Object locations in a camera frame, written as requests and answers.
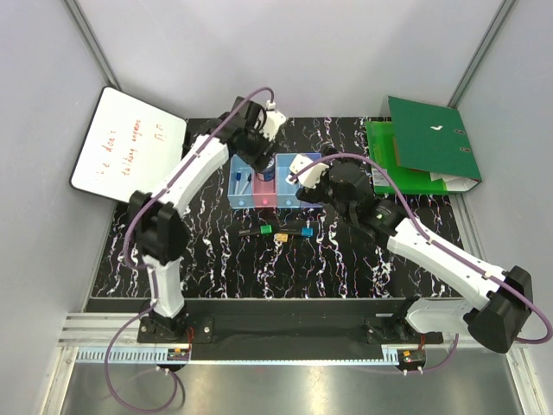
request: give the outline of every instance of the whiteboard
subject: whiteboard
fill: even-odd
[[[128,202],[152,189],[179,163],[187,123],[120,91],[100,96],[71,185]]]

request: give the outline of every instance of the green binder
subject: green binder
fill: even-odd
[[[369,121],[366,123],[371,160],[386,169],[386,173],[406,195],[447,195],[443,180],[430,180],[428,171],[415,171],[400,167],[396,163],[394,150],[394,126],[392,123]],[[377,194],[396,192],[376,169],[372,168],[372,184]]]
[[[480,172],[457,110],[389,97],[392,123],[367,123],[371,159],[407,195],[466,192]],[[377,193],[394,193],[374,169]]]

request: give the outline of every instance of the robotic arm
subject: robotic arm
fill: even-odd
[[[323,156],[337,153],[332,147],[322,149]],[[311,164],[298,155],[290,171],[297,174]],[[393,201],[374,196],[370,180],[361,162],[334,159],[332,166],[320,163],[298,176],[303,186],[296,197],[309,203],[327,203],[351,227],[383,249],[396,253],[432,272],[449,284],[462,298],[410,300],[410,306],[392,331],[401,339],[415,330],[428,332],[470,333],[483,346],[506,353],[530,316],[530,309],[508,291],[487,277],[494,275],[532,300],[531,276],[515,266],[507,272],[464,252],[457,246],[418,224],[430,237],[425,239],[402,207]],[[445,246],[470,264],[478,265],[484,275],[461,263],[440,249],[433,241]]]
[[[150,318],[166,338],[181,337],[186,327],[182,324],[185,317],[182,315],[184,298],[181,294],[180,263],[190,236],[181,220],[188,204],[211,174],[233,155],[240,156],[254,170],[263,171],[277,152],[276,136],[286,117],[275,109],[274,102],[268,101],[263,108],[255,102],[243,101],[241,97],[236,99],[232,109],[242,107],[226,122],[217,137],[206,144],[229,112],[207,122],[190,151],[152,193],[137,191],[130,198],[129,214],[132,219],[152,195],[168,188],[142,216],[134,233],[138,251],[148,266],[152,293],[156,292],[156,285],[159,296]],[[188,165],[186,173],[178,176],[177,172],[184,165]]]

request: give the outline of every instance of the white wall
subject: white wall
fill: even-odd
[[[79,0],[121,87],[211,117],[272,86],[289,116],[447,104],[500,0]]]
[[[518,2],[461,114],[483,183],[467,194],[487,259],[533,278],[534,299],[553,318],[553,2]],[[543,325],[531,317],[528,336]],[[553,411],[553,344],[532,347]]]
[[[0,412],[29,415],[109,223],[68,185],[103,81],[60,0],[3,0],[0,54]]]

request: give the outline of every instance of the black marble surface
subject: black marble surface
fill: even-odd
[[[367,118],[292,118],[279,139],[281,152],[340,151],[366,154]],[[194,133],[205,120],[191,119]],[[447,285],[407,259],[366,241],[332,208],[241,209],[226,199],[228,165],[207,181],[184,218],[192,239],[181,264],[185,297],[308,298],[455,296]],[[411,196],[411,208],[443,238],[461,246],[447,196]],[[126,205],[114,214],[92,297],[148,297],[148,277],[123,265]],[[272,236],[240,238],[257,224],[310,226],[315,236],[275,242]]]

